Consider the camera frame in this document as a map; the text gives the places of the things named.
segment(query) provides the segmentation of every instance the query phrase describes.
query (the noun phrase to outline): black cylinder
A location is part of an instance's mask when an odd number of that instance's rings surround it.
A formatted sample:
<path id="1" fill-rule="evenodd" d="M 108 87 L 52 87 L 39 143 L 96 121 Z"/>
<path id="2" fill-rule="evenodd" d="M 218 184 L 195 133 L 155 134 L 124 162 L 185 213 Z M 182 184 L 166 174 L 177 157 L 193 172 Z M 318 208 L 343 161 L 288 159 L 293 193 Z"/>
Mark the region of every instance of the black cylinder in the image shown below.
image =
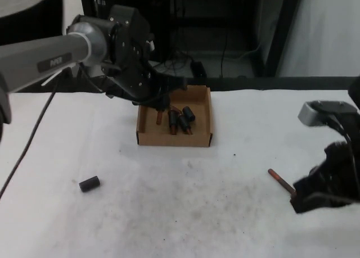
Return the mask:
<path id="1" fill-rule="evenodd" d="M 170 110 L 168 115 L 169 115 L 169 127 L 177 126 L 178 125 L 178 114 L 175 111 Z"/>
<path id="2" fill-rule="evenodd" d="M 193 122 L 195 121 L 195 115 L 194 113 L 191 111 L 190 107 L 186 106 L 183 108 L 182 110 L 184 116 L 186 117 L 186 119 L 189 121 L 189 122 Z"/>
<path id="3" fill-rule="evenodd" d="M 97 176 L 89 178 L 81 183 L 79 183 L 80 189 L 82 192 L 88 192 L 92 189 L 95 189 L 100 186 L 100 180 Z"/>
<path id="4" fill-rule="evenodd" d="M 187 121 L 184 115 L 179 115 L 178 122 L 184 132 L 186 132 L 188 129 L 191 129 L 190 123 Z"/>

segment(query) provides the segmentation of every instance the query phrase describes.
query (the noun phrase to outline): white wall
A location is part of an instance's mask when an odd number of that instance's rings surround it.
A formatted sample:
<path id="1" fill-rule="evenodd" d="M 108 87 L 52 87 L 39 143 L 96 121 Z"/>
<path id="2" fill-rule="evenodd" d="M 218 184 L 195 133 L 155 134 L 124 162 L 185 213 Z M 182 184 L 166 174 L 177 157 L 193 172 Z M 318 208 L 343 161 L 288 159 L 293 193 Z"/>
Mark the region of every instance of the white wall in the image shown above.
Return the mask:
<path id="1" fill-rule="evenodd" d="M 359 0 L 302 0 L 279 76 L 360 74 Z"/>

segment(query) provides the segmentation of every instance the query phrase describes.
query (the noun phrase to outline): wire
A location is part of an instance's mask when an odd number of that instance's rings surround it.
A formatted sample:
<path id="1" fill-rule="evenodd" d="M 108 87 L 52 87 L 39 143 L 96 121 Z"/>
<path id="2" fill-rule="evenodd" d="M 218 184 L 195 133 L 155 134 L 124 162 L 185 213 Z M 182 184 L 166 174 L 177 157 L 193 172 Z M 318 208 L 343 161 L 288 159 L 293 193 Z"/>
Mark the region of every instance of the wire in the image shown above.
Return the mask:
<path id="1" fill-rule="evenodd" d="M 226 48 L 227 48 L 228 36 L 229 36 L 229 29 L 226 30 L 225 46 L 224 46 L 223 55 L 221 57 L 221 78 L 224 77 L 223 76 L 223 64 L 224 64 L 225 52 L 226 52 Z"/>
<path id="2" fill-rule="evenodd" d="M 354 152 L 353 152 L 353 146 L 350 140 L 350 137 L 348 135 L 344 135 L 345 140 L 348 144 L 348 148 L 349 148 L 349 153 L 350 153 L 350 159 L 351 159 L 351 163 L 352 163 L 352 167 L 354 170 L 354 175 L 355 175 L 355 182 L 356 182 L 356 187 L 358 189 L 358 194 L 359 194 L 359 199 L 360 199 L 360 183 L 359 183 L 359 177 L 358 177 L 358 171 L 356 169 L 356 163 L 355 163 L 355 157 L 354 157 Z"/>
<path id="3" fill-rule="evenodd" d="M 56 84 L 55 84 L 55 86 L 54 86 L 54 89 L 52 90 L 52 93 L 51 93 L 49 99 L 48 99 L 47 102 L 45 103 L 45 106 L 44 106 L 43 110 L 41 111 L 41 113 L 40 113 L 40 115 L 39 115 L 39 118 L 38 118 L 38 120 L 36 121 L 33 130 L 31 131 L 30 138 L 29 138 L 28 142 L 26 143 L 26 146 L 25 146 L 24 150 L 22 151 L 22 153 L 21 153 L 19 159 L 17 160 L 15 166 L 14 166 L 13 169 L 11 170 L 10 175 L 7 177 L 7 179 L 6 179 L 6 181 L 5 181 L 5 184 L 4 184 L 3 187 L 1 188 L 1 191 L 0 191 L 0 199 L 1 199 L 1 197 L 3 196 L 5 190 L 6 190 L 7 186 L 9 185 L 9 183 L 10 183 L 13 175 L 15 174 L 15 172 L 16 172 L 16 170 L 17 170 L 17 168 L 19 167 L 19 165 L 21 164 L 23 158 L 25 157 L 26 153 L 27 153 L 28 150 L 29 150 L 29 147 L 30 147 L 30 145 L 31 145 L 31 143 L 32 143 L 32 141 L 33 141 L 34 136 L 35 136 L 35 133 L 36 133 L 36 131 L 38 130 L 38 127 L 39 127 L 39 125 L 40 125 L 40 123 L 41 123 L 41 121 L 42 121 L 42 119 L 43 119 L 43 117 L 44 117 L 44 115 L 45 115 L 45 112 L 46 112 L 46 110 L 48 109 L 48 107 L 49 107 L 52 99 L 54 98 L 55 93 L 56 93 L 56 91 L 57 91 L 57 88 L 59 87 L 59 80 L 60 80 L 59 78 L 56 80 Z"/>
<path id="4" fill-rule="evenodd" d="M 78 65 L 79 65 L 79 68 L 80 68 L 82 74 L 84 75 L 85 79 L 87 80 L 87 82 L 89 82 L 89 84 L 92 87 L 96 88 L 100 93 L 103 93 L 104 91 L 101 88 L 99 88 L 97 85 L 95 85 L 93 81 L 91 81 L 91 78 L 90 78 L 89 74 L 87 73 L 85 66 L 82 63 L 79 63 Z"/>

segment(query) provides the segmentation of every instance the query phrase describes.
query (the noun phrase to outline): black cable on table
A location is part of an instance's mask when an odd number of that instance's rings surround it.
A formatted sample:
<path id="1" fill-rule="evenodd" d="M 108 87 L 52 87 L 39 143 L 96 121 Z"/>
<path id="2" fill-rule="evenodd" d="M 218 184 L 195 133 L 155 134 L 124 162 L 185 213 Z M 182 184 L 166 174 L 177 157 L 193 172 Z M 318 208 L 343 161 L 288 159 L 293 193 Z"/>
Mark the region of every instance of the black cable on table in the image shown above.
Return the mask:
<path id="1" fill-rule="evenodd" d="M 38 127 L 39 127 L 39 125 L 40 125 L 40 123 L 41 123 L 41 121 L 42 121 L 42 119 L 43 119 L 43 117 L 44 117 L 44 115 L 45 115 L 45 112 L 46 112 L 46 110 L 48 109 L 48 107 L 49 107 L 52 99 L 54 98 L 55 93 L 56 93 L 56 91 L 57 91 L 57 88 L 59 87 L 59 80 L 60 80 L 60 78 L 56 78 L 56 82 L 55 82 L 54 89 L 52 90 L 52 93 L 51 93 L 49 99 L 48 99 L 47 102 L 45 103 L 45 106 L 44 106 L 43 110 L 41 111 L 41 113 L 40 113 L 40 115 L 39 115 L 39 118 L 38 118 L 38 120 L 36 121 L 33 130 L 31 131 L 31 135 L 30 135 L 30 138 L 29 138 L 28 142 L 26 143 L 26 146 L 25 146 L 24 150 L 22 151 L 19 159 L 17 160 L 15 166 L 14 166 L 13 169 L 11 170 L 10 175 L 7 177 L 7 179 L 6 179 L 6 181 L 5 181 L 5 184 L 4 184 L 3 187 L 1 188 L 1 191 L 0 191 L 0 199 L 2 198 L 2 196 L 3 196 L 3 194 L 4 194 L 4 192 L 5 192 L 6 188 L 7 188 L 7 186 L 9 185 L 9 183 L 10 183 L 10 181 L 11 181 L 14 173 L 16 172 L 17 168 L 19 167 L 19 165 L 21 164 L 23 158 L 25 157 L 26 153 L 27 153 L 28 150 L 29 150 L 29 147 L 30 147 L 30 145 L 31 145 L 31 143 L 32 143 L 32 141 L 33 141 L 34 136 L 35 136 L 35 133 L 36 133 L 36 131 L 38 130 Z"/>

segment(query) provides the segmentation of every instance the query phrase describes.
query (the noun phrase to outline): black metal frame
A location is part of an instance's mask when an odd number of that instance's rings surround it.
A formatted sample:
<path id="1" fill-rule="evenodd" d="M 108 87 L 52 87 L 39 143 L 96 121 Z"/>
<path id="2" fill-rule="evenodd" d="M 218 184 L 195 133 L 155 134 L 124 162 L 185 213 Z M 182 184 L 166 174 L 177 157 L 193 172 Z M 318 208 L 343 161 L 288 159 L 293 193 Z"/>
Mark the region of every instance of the black metal frame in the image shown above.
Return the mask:
<path id="1" fill-rule="evenodd" d="M 241 0 L 241 19 L 238 23 L 229 23 L 226 19 L 201 19 L 201 18 L 177 18 L 177 26 L 223 26 L 244 29 L 244 37 L 247 39 L 248 50 L 255 50 L 259 45 L 256 35 L 256 15 L 259 0 Z M 250 57 L 255 77 L 276 76 L 286 40 L 296 14 L 300 0 L 283 0 L 278 23 L 271 43 L 266 62 L 262 57 L 261 49 L 254 56 Z M 95 0 L 82 0 L 84 14 L 96 16 Z"/>
<path id="2" fill-rule="evenodd" d="M 278 23 L 265 63 L 263 76 L 276 76 L 300 0 L 283 0 Z"/>

